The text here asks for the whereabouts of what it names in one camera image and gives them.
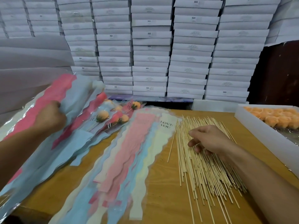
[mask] brown tabletop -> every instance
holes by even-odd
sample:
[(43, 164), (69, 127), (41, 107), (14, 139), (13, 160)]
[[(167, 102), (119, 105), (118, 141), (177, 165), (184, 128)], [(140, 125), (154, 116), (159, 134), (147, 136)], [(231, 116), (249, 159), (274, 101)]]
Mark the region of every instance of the brown tabletop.
[[(291, 184), (299, 188), (298, 178), (290, 172), (259, 140), (257, 140), (236, 118), (234, 113), (201, 112), (188, 110), (172, 110), (176, 115), (190, 117), (213, 117), (222, 121), (229, 129), (237, 143), (269, 165), (274, 171), (284, 177)], [(94, 146), (82, 159), (80, 166), (65, 166), (54, 174), (48, 181), (39, 185), (31, 195), (15, 210), (14, 215), (23, 220), (33, 220), (38, 223), (47, 223), (51, 217), (63, 206), (66, 197), (81, 182), (82, 177), (92, 169), (94, 162), (116, 137), (114, 133), (109, 138)], [(145, 208), (141, 223), (150, 224), (182, 224), (192, 223), (186, 183), (179, 184), (178, 156), (176, 140), (173, 143), (169, 163), (167, 158), (171, 147), (171, 140), (163, 151), (156, 156), (147, 177), (147, 195), (144, 198)], [(262, 213), (249, 194), (241, 197), (234, 193), (241, 207), (226, 202), (232, 223), (253, 224), (265, 223)], [(196, 202), (192, 199), (195, 223), (200, 223)], [(216, 224), (226, 223), (218, 203), (212, 207)], [(207, 205), (199, 200), (203, 222), (213, 223)], [(131, 223), (123, 218), (121, 223)]]

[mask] open white box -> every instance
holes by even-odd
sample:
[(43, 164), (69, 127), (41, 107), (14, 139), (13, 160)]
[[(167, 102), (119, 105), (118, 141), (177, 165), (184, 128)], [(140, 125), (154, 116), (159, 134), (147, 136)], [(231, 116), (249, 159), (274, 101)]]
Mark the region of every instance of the open white box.
[(299, 177), (299, 149), (290, 140), (276, 130), (256, 118), (246, 111), (243, 107), (260, 108), (294, 108), (298, 107), (287, 105), (238, 105), (235, 118), (239, 120), (261, 143), (264, 144), (281, 162), (283, 162), (292, 172)]

